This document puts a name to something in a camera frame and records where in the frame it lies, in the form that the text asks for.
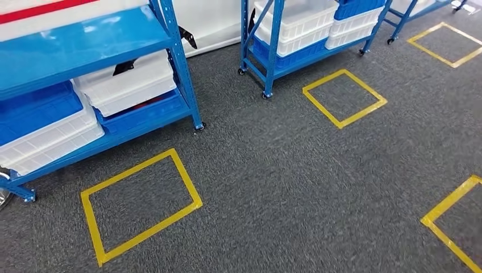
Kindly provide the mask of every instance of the stacked plastic bins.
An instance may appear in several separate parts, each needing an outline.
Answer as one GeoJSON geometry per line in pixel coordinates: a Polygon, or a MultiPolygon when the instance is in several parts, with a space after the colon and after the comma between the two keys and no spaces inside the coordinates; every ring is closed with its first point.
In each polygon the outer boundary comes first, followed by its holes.
{"type": "Polygon", "coordinates": [[[339,0],[327,49],[334,49],[370,36],[386,0],[339,0]]]}
{"type": "Polygon", "coordinates": [[[0,101],[0,166],[19,175],[103,135],[92,107],[69,81],[0,101]]]}
{"type": "MultiPolygon", "coordinates": [[[[255,1],[259,16],[267,0],[255,1]]],[[[263,18],[254,37],[254,53],[268,59],[273,6],[263,18]]],[[[283,68],[324,50],[324,42],[338,8],[335,0],[286,0],[281,18],[276,67],[283,68]]]]}
{"type": "Polygon", "coordinates": [[[166,50],[75,78],[109,134],[156,122],[185,106],[166,50]]]}

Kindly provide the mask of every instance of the blue metal shelf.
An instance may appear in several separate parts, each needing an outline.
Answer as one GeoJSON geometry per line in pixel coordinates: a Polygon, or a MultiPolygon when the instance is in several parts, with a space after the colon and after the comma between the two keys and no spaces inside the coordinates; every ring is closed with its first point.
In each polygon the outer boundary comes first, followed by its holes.
{"type": "Polygon", "coordinates": [[[0,43],[0,67],[9,68],[0,73],[0,100],[159,51],[171,43],[148,6],[8,40],[0,43]]]}
{"type": "MultiPolygon", "coordinates": [[[[311,56],[310,58],[308,59],[303,59],[301,60],[300,62],[297,62],[293,65],[290,65],[289,67],[286,67],[286,68],[278,68],[278,67],[275,67],[275,71],[274,71],[274,74],[273,74],[273,77],[275,79],[277,78],[281,78],[283,76],[286,76],[296,70],[299,70],[303,67],[306,67],[310,64],[314,64],[320,60],[323,60],[325,58],[328,58],[330,57],[331,55],[334,55],[334,54],[337,54],[339,52],[342,52],[344,50],[346,50],[347,48],[350,48],[352,46],[355,46],[359,43],[362,43],[364,41],[367,41],[367,40],[371,40],[373,39],[373,37],[375,36],[375,34],[372,34],[368,37],[365,37],[365,38],[362,38],[360,40],[357,40],[357,41],[354,41],[352,43],[349,43],[349,44],[346,44],[344,46],[341,46],[341,47],[337,47],[337,48],[334,48],[334,49],[324,49],[323,51],[319,52],[317,55],[314,55],[314,56],[311,56]]],[[[266,58],[263,58],[261,57],[260,55],[258,54],[255,54],[254,53],[254,50],[253,50],[253,46],[249,46],[248,47],[248,50],[253,54],[253,56],[255,57],[255,59],[260,62],[264,67],[267,67],[268,66],[268,60],[266,58]]],[[[247,65],[251,68],[251,69],[254,69],[254,65],[249,61],[249,60],[245,60],[247,61],[247,65]]]]}
{"type": "Polygon", "coordinates": [[[0,188],[25,201],[34,201],[35,191],[22,185],[38,177],[188,116],[193,118],[196,129],[204,127],[172,0],[151,0],[148,6],[0,43],[0,67],[7,68],[0,71],[0,101],[162,49],[168,52],[177,84],[170,102],[154,102],[152,107],[149,105],[128,112],[125,117],[116,117],[125,118],[119,124],[128,124],[143,113],[149,115],[145,122],[131,124],[133,127],[115,134],[107,131],[102,138],[27,175],[18,176],[10,170],[10,179],[0,176],[0,188]]]}
{"type": "MultiPolygon", "coordinates": [[[[412,13],[413,9],[415,8],[415,5],[417,5],[418,0],[412,0],[410,3],[410,6],[407,8],[407,11],[405,13],[401,13],[399,11],[396,11],[394,9],[389,9],[389,12],[395,15],[396,17],[400,18],[400,21],[398,23],[395,23],[394,21],[385,18],[384,21],[390,24],[391,26],[395,27],[395,30],[393,31],[392,36],[387,40],[388,44],[393,43],[395,40],[398,39],[398,34],[400,31],[403,29],[404,25],[410,21],[413,21],[417,18],[420,18],[426,14],[431,13],[432,11],[438,10],[441,7],[445,7],[447,5],[450,5],[452,3],[452,0],[442,0],[442,1],[435,1],[432,5],[426,7],[425,9],[421,10],[417,14],[414,14],[413,16],[410,16],[412,13]]],[[[460,6],[454,8],[452,13],[456,13],[459,11],[465,4],[467,3],[467,0],[462,0],[460,6]]]]}
{"type": "Polygon", "coordinates": [[[365,42],[365,46],[363,49],[360,50],[360,53],[363,55],[366,52],[369,52],[370,46],[372,44],[373,38],[375,37],[378,29],[380,28],[381,22],[385,15],[387,14],[389,7],[392,3],[392,0],[387,0],[385,4],[385,8],[381,12],[379,16],[379,22],[377,25],[374,26],[372,34],[368,37],[360,39],[358,41],[343,45],[341,47],[331,49],[331,50],[323,50],[313,54],[305,59],[297,61],[293,64],[290,64],[287,67],[277,68],[276,67],[276,58],[277,58],[277,49],[278,49],[278,40],[280,36],[280,26],[281,26],[281,15],[284,8],[284,0],[268,0],[266,7],[264,8],[263,12],[258,17],[258,20],[255,24],[250,26],[250,30],[248,30],[248,1],[242,0],[241,1],[241,61],[240,61],[240,68],[238,72],[243,75],[248,68],[251,68],[253,72],[262,80],[264,83],[264,91],[262,93],[264,98],[269,98],[272,96],[272,87],[273,82],[275,79],[280,78],[282,76],[286,76],[294,71],[297,71],[307,65],[316,63],[320,60],[323,60],[333,54],[336,54],[340,51],[344,51],[345,49],[352,47],[356,44],[361,42],[365,42]],[[271,27],[271,39],[269,43],[269,55],[268,58],[262,57],[255,53],[253,50],[253,46],[249,46],[250,41],[254,38],[254,33],[256,32],[257,28],[261,24],[264,16],[268,12],[270,6],[275,3],[273,9],[273,24],[271,27]],[[249,53],[254,56],[254,58],[266,69],[266,73],[262,73],[256,66],[250,61],[249,53]]]}
{"type": "Polygon", "coordinates": [[[74,152],[71,152],[70,154],[60,159],[57,159],[56,161],[50,163],[49,165],[41,169],[38,169],[34,172],[29,173],[28,175],[17,176],[16,174],[12,173],[11,180],[8,180],[6,185],[1,187],[6,186],[7,189],[10,189],[12,187],[23,185],[26,182],[32,181],[33,179],[37,179],[43,175],[54,172],[60,168],[63,168],[65,166],[78,162],[82,159],[88,158],[92,155],[108,150],[126,141],[129,141],[131,139],[144,135],[150,131],[154,131],[156,129],[162,128],[172,122],[178,121],[179,119],[185,118],[191,114],[192,114],[192,111],[185,104],[182,109],[178,109],[175,112],[171,112],[168,115],[162,118],[159,118],[158,120],[151,120],[147,125],[131,128],[126,132],[123,132],[123,134],[109,134],[108,132],[106,132],[106,134],[103,137],[95,140],[94,142],[74,152]]]}

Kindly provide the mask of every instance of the yellow tape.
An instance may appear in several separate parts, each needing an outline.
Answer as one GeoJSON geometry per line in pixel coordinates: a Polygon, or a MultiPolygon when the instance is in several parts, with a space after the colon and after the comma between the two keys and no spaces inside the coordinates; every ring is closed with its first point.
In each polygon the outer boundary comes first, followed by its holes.
{"type": "Polygon", "coordinates": [[[361,119],[363,118],[364,116],[368,115],[369,113],[375,111],[376,109],[382,107],[383,105],[385,105],[387,103],[387,100],[382,97],[381,95],[379,95],[375,90],[373,90],[370,86],[368,86],[366,83],[364,83],[362,80],[360,80],[359,78],[357,78],[355,75],[353,75],[350,71],[346,70],[346,69],[341,69],[331,75],[328,75],[324,78],[321,78],[320,80],[318,81],[315,81],[314,83],[312,84],[309,84],[305,87],[303,87],[303,94],[313,103],[314,106],[316,106],[318,108],[318,110],[320,110],[323,114],[325,114],[325,116],[336,126],[338,127],[339,129],[342,129],[344,128],[345,126],[357,121],[358,119],[361,119]],[[329,111],[328,109],[326,109],[323,105],[321,105],[311,94],[310,94],[310,90],[312,90],[313,88],[316,88],[328,81],[331,81],[333,80],[334,78],[338,77],[338,76],[341,76],[341,75],[347,75],[350,79],[352,79],[354,82],[356,82],[358,85],[360,85],[361,87],[363,87],[366,91],[370,92],[370,94],[372,94],[374,97],[376,97],[378,99],[378,101],[363,109],[362,111],[359,111],[358,113],[346,118],[345,120],[343,121],[339,121],[337,118],[335,118],[335,116],[333,116],[329,111]]]}
{"type": "Polygon", "coordinates": [[[444,23],[444,22],[442,22],[442,23],[440,23],[440,24],[438,24],[438,25],[436,25],[436,26],[434,26],[434,27],[431,27],[431,28],[429,28],[428,30],[426,30],[426,31],[424,31],[424,32],[422,32],[422,33],[420,33],[420,34],[417,34],[416,36],[408,39],[407,42],[410,43],[410,44],[412,44],[412,45],[414,45],[415,47],[417,47],[417,48],[420,49],[421,51],[424,51],[425,53],[429,54],[430,56],[432,56],[432,57],[434,57],[434,58],[436,58],[436,59],[444,62],[445,64],[447,64],[447,65],[449,65],[449,66],[451,66],[452,68],[457,68],[457,67],[461,66],[462,64],[468,62],[469,60],[473,59],[474,57],[476,57],[477,55],[479,55],[479,54],[482,53],[482,47],[481,47],[481,48],[473,51],[473,52],[470,53],[469,55],[461,58],[460,60],[452,63],[451,61],[445,59],[444,57],[439,56],[438,54],[436,54],[436,53],[428,50],[427,48],[421,46],[420,44],[418,44],[418,43],[416,42],[418,39],[426,36],[427,34],[429,34],[429,33],[431,33],[431,32],[434,32],[434,31],[436,31],[436,30],[438,30],[439,28],[442,28],[442,27],[447,27],[447,28],[449,28],[450,30],[455,31],[456,33],[458,33],[458,34],[460,34],[460,35],[462,35],[462,36],[464,36],[464,37],[466,37],[466,38],[468,38],[468,39],[471,39],[472,41],[474,41],[474,42],[476,42],[476,43],[478,43],[478,44],[480,44],[480,45],[482,46],[482,42],[481,42],[481,41],[475,39],[474,37],[466,34],[465,32],[463,32],[463,31],[461,31],[461,30],[458,30],[457,28],[455,28],[455,27],[453,27],[453,26],[450,26],[450,25],[448,25],[448,24],[446,24],[446,23],[444,23]]]}
{"type": "Polygon", "coordinates": [[[459,201],[467,192],[473,189],[477,184],[482,185],[482,179],[476,175],[472,175],[467,181],[462,183],[454,192],[447,196],[442,202],[435,206],[430,212],[427,213],[421,222],[427,226],[452,252],[459,257],[474,273],[482,273],[480,267],[478,267],[471,258],[469,258],[457,245],[445,235],[436,225],[435,220],[446,212],[451,206],[459,201]]]}
{"type": "Polygon", "coordinates": [[[102,183],[99,183],[89,189],[86,189],[84,191],[82,191],[80,193],[80,196],[81,196],[81,200],[82,200],[82,205],[84,207],[84,211],[85,211],[85,217],[87,219],[87,226],[89,228],[89,231],[90,231],[90,236],[91,236],[91,239],[92,239],[92,244],[94,246],[94,251],[95,251],[95,255],[97,257],[97,263],[99,265],[99,267],[101,267],[104,263],[108,262],[109,260],[121,255],[122,253],[126,252],[127,250],[133,248],[134,246],[140,244],[141,242],[145,241],[147,238],[149,238],[150,236],[153,236],[154,234],[156,234],[157,232],[167,228],[169,225],[175,223],[176,221],[178,221],[179,219],[185,217],[186,215],[188,215],[189,213],[191,213],[192,211],[200,208],[202,206],[202,201],[201,201],[201,198],[199,196],[199,194],[197,193],[196,191],[196,188],[194,187],[188,173],[186,172],[186,169],[184,168],[184,165],[182,164],[182,161],[181,159],[179,158],[179,155],[177,154],[176,150],[175,149],[170,149],[166,152],[163,152],[162,154],[160,155],[157,155],[157,156],[154,156],[153,158],[151,159],[148,159],[142,163],[140,163],[139,165],[136,165],[102,183]],[[101,189],[104,189],[106,187],[108,187],[109,185],[112,185],[124,178],[126,178],[127,176],[130,176],[164,158],[167,158],[168,156],[170,156],[173,161],[174,161],[174,164],[177,168],[177,170],[179,171],[179,174],[181,175],[182,177],[182,180],[184,182],[184,185],[186,186],[186,188],[188,189],[188,192],[191,196],[191,198],[193,199],[193,202],[191,204],[189,204],[187,207],[181,209],[180,211],[178,211],[177,213],[169,216],[168,218],[162,220],[161,222],[159,222],[158,224],[156,224],[155,226],[149,228],[148,230],[140,233],[139,235],[137,235],[136,237],[130,239],[129,241],[117,246],[116,248],[112,249],[111,251],[105,253],[104,251],[104,247],[102,245],[102,240],[101,240],[101,235],[100,235],[100,232],[99,232],[99,228],[97,226],[97,222],[95,221],[95,216],[94,216],[94,210],[92,208],[92,204],[89,200],[89,195],[95,193],[95,192],[98,192],[100,191],[101,189]]]}

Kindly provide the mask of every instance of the blue plastic crate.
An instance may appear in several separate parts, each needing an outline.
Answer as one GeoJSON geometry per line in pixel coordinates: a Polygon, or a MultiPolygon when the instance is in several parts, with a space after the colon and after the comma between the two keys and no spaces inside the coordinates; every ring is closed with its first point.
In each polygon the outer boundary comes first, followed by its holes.
{"type": "Polygon", "coordinates": [[[387,0],[339,0],[340,6],[335,12],[335,20],[366,13],[367,11],[385,6],[387,0]]]}
{"type": "Polygon", "coordinates": [[[82,110],[70,81],[0,101],[0,145],[82,110]]]}
{"type": "Polygon", "coordinates": [[[184,110],[186,107],[184,98],[176,88],[108,117],[103,117],[97,109],[94,109],[94,111],[104,129],[110,134],[117,134],[142,124],[156,122],[163,116],[178,110],[184,110]]]}
{"type": "MultiPolygon", "coordinates": [[[[312,45],[309,45],[305,48],[302,48],[298,51],[291,53],[290,55],[281,57],[276,55],[276,68],[285,68],[290,65],[293,65],[301,60],[309,58],[317,53],[320,53],[325,49],[325,42],[328,38],[320,40],[312,45]]],[[[259,55],[261,59],[268,60],[269,58],[269,45],[264,41],[258,39],[258,37],[254,36],[253,39],[253,51],[255,55],[259,55]]]]}

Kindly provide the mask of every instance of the caster wheel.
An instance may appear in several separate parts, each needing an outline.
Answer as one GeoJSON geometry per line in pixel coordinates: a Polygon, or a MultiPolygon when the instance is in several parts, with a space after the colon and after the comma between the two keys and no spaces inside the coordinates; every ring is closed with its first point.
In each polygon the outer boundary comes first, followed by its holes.
{"type": "Polygon", "coordinates": [[[204,129],[206,128],[206,126],[207,126],[206,122],[203,121],[203,122],[202,122],[202,127],[199,128],[199,129],[196,129],[196,131],[202,131],[202,130],[204,130],[204,129]]]}

